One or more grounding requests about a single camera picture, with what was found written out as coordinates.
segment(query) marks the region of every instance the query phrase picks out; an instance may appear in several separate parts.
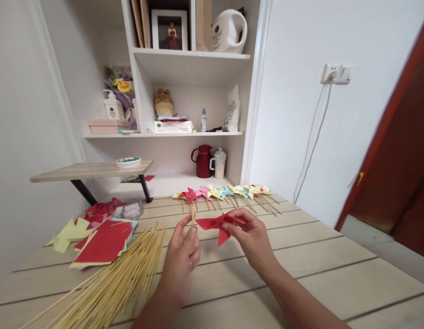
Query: white cable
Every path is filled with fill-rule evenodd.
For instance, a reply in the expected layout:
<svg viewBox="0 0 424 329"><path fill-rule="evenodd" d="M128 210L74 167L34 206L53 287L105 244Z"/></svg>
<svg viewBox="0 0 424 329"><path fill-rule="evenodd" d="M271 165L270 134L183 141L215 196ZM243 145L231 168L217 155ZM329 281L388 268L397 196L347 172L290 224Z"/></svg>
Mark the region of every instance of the white cable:
<svg viewBox="0 0 424 329"><path fill-rule="evenodd" d="M309 150L309 144L311 142L311 136L313 135L313 129L314 129L314 123L316 122L316 117L317 117L317 111L318 111L318 106L320 105L320 100L322 99L322 95L323 95L323 91L325 90L326 85L322 86L322 90L320 91L320 95L318 97L318 101L317 101L317 105L316 108L314 109L314 115L313 115L313 122L311 123L311 129L309 130L309 136L308 136L308 143L307 143L307 149L305 150L305 157L303 158L303 165L302 165L302 171L300 172L299 178L297 180L296 183L296 187L294 189L294 194L293 194L293 204L295 204L295 199L296 199L296 192L297 192L297 187L299 186L300 183L300 179L302 178L303 172L305 170L305 164L307 162L307 157L308 157L308 150Z"/></svg>
<svg viewBox="0 0 424 329"><path fill-rule="evenodd" d="M326 111L327 111L328 106L329 106L329 99L331 97L331 88L332 88L333 83L334 83L334 81L331 81L331 83L329 84L328 100L326 101L326 107L325 107L325 110L323 111L322 121L320 122L320 127L318 128L316 141L314 142L314 146L313 146L313 149L311 151L311 155L309 156L309 161L308 161L308 165L307 165L307 167L305 169L305 174L303 175L302 184L300 185L299 192L297 193L296 199L294 200L293 204L296 204L296 202L297 202L297 200L299 198L300 191L302 190L303 183L305 183L305 179L307 177L308 168L309 168L309 166L311 164L311 160L313 159L314 150L316 149L318 138L320 136L320 131L322 130L323 122L325 121Z"/></svg>

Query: hand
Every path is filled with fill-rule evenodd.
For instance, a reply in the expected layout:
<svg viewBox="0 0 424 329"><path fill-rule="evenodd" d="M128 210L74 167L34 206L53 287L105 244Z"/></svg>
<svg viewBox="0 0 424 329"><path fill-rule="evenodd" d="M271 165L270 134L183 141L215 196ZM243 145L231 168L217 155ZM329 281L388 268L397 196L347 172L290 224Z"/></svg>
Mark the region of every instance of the hand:
<svg viewBox="0 0 424 329"><path fill-rule="evenodd" d="M192 271L200 262L197 227L191 226L183 237L183 229L189 223L191 215L183 218L175 227L157 287L157 290L166 294L168 298L174 298L180 307L188 301L192 286Z"/></svg>
<svg viewBox="0 0 424 329"><path fill-rule="evenodd" d="M228 215L246 222L241 228L235 223L223 223L222 227L238 240L250 266L259 275L277 266L280 267L271 249L265 224L245 208L232 210Z"/></svg>

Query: soap dispenser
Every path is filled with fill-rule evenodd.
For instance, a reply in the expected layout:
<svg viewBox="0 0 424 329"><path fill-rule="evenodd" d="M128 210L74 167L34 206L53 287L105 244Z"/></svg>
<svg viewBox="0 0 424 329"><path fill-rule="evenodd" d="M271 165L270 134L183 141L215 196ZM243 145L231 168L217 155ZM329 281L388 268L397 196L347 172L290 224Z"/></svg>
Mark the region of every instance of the soap dispenser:
<svg viewBox="0 0 424 329"><path fill-rule="evenodd" d="M125 120L124 108L122 107L122 103L116 99L115 93L108 89L104 89L104 91L108 92L108 98L104 100L107 119Z"/></svg>

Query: pink pinwheel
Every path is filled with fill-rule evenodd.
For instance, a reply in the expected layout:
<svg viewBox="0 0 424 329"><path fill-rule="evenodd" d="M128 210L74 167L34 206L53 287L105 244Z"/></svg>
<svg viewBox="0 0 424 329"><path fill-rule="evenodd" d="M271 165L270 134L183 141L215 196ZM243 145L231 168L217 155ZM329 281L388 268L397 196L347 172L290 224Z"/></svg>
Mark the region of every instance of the pink pinwheel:
<svg viewBox="0 0 424 329"><path fill-rule="evenodd" d="M230 233L221 227L222 223L239 223L240 225L245 224L244 221L229 216L228 214L223 214L221 216L218 216L217 218L196 219L195 221L204 230L209 230L212 228L219 229L218 247L230 238Z"/></svg>
<svg viewBox="0 0 424 329"><path fill-rule="evenodd" d="M206 199L208 199L209 201L212 201L211 198L207 197L207 193L209 192L209 189L205 186L200 186L200 189L195 192L195 195L198 197L202 197L204 196Z"/></svg>

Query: white shelf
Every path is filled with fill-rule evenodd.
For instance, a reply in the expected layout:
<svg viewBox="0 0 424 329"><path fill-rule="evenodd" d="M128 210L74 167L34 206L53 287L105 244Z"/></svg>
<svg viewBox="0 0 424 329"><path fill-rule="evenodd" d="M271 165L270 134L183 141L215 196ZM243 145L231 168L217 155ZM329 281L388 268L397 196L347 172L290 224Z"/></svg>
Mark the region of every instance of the white shelf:
<svg viewBox="0 0 424 329"><path fill-rule="evenodd" d="M138 137L198 137L198 136L241 136L244 132L222 133L131 133L131 134L89 134L84 138L138 138Z"/></svg>
<svg viewBox="0 0 424 329"><path fill-rule="evenodd" d="M134 48L154 85L221 87L249 64L250 55Z"/></svg>
<svg viewBox="0 0 424 329"><path fill-rule="evenodd" d="M200 186L223 186L232 185L232 183L224 177L218 180L215 177L198 178L195 174L156 174L156 176L147 182L147 187L151 197L170 196L176 192L187 191L188 187L198 190ZM134 197L134 194L140 194L144 198L142 185L140 183L121 183L112 190L102 201L109 201L112 197L120 200Z"/></svg>

